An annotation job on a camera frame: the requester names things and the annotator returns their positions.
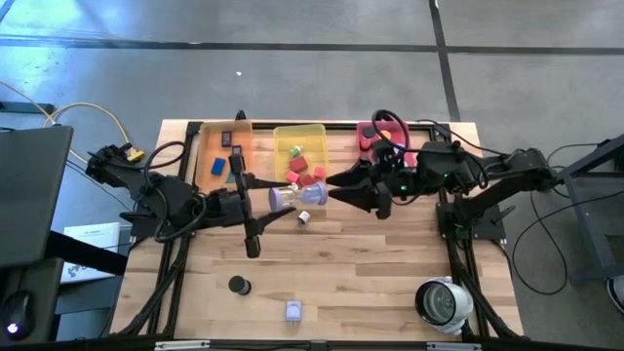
yellow tray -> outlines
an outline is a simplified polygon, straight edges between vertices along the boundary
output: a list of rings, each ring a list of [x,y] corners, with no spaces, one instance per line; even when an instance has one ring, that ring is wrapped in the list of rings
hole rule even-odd
[[[325,168],[329,172],[328,140],[325,126],[311,124],[303,126],[278,127],[273,130],[275,142],[275,179],[286,180],[286,173],[290,170],[291,148],[302,146],[301,156],[308,164],[308,170],[301,173],[314,174],[314,168]]]

paper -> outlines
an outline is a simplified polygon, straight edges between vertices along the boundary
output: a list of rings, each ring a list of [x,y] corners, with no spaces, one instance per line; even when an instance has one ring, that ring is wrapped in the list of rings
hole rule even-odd
[[[107,250],[114,253],[117,253],[119,249],[117,247],[117,245],[119,245],[118,222],[65,227],[64,234],[98,248],[108,248]],[[104,273],[93,268],[66,262],[62,267],[60,283],[78,283],[112,276],[113,275],[110,273]]]

red block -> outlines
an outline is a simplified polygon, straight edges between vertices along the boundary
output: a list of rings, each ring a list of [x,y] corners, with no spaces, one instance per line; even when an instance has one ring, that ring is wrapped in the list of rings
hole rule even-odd
[[[325,169],[323,167],[317,167],[314,169],[314,178],[317,180],[325,179]]]
[[[288,171],[286,173],[286,180],[290,183],[296,183],[299,181],[299,175],[293,171]]]
[[[308,169],[308,163],[305,162],[303,156],[292,159],[289,161],[289,163],[291,166],[291,171],[295,173],[301,173]]]
[[[317,180],[315,178],[312,177],[312,175],[305,175],[302,179],[301,179],[301,185],[303,186],[308,186],[308,185],[312,185],[316,182]]]

wooden table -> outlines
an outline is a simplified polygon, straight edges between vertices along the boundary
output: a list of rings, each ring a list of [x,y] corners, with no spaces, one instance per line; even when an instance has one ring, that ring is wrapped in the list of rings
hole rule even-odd
[[[163,121],[158,144],[184,140],[188,122]],[[450,125],[479,144],[475,124]],[[410,137],[413,147],[428,139],[422,132],[412,132]],[[329,175],[355,162],[354,140],[353,131],[328,131]],[[272,131],[254,131],[253,145],[254,166],[248,171],[273,179]],[[197,142],[191,152],[196,154]],[[177,153],[167,150],[155,162]],[[191,157],[189,172],[194,163]],[[160,171],[176,175],[177,169],[175,164]],[[251,191],[255,215],[269,211],[266,192]],[[267,227],[258,259],[246,258],[241,226],[199,231],[186,265],[175,337],[455,339],[424,323],[413,307],[415,291],[425,280],[449,275],[446,245],[434,219],[437,201],[437,196],[421,197],[407,207],[393,207],[390,218],[377,220],[374,214],[330,199],[324,207],[307,209],[312,219],[305,228],[296,226],[295,214]],[[522,333],[505,257],[490,242],[477,241],[474,250],[484,294],[509,327]],[[152,293],[161,252],[162,246],[152,240],[132,251],[113,331],[125,327]],[[250,280],[253,292],[248,296],[230,292],[227,283],[233,275]],[[285,301],[291,299],[303,302],[303,322],[298,326],[285,322]],[[159,328],[165,324],[169,295],[163,306]]]

concrete floor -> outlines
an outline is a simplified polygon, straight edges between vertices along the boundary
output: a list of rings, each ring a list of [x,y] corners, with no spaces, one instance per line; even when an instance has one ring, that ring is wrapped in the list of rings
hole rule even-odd
[[[448,45],[523,47],[624,46],[624,2],[617,0],[438,0]],[[17,0],[0,23],[0,39],[17,36],[246,43],[436,43],[426,0]],[[476,122],[483,145],[549,153],[624,131],[621,56],[448,55],[462,121]],[[165,118],[368,119],[388,108],[408,120],[449,120],[435,53],[158,51],[0,47],[0,80],[40,101],[92,101],[117,113],[133,142],[153,148]],[[0,91],[0,100],[18,99]],[[39,127],[39,116],[3,114],[0,125]],[[76,109],[83,155],[121,142],[100,114]],[[568,164],[587,149],[563,151]],[[128,205],[124,191],[112,191]],[[535,196],[546,214],[567,205]],[[527,194],[503,205],[509,248],[534,221]],[[53,227],[117,220],[123,208],[72,171],[66,172]],[[546,220],[571,271],[587,267],[572,212]],[[518,252],[519,270],[543,290],[563,267],[535,228]],[[515,282],[528,336],[538,340],[624,347],[624,316],[603,283],[540,296]]]

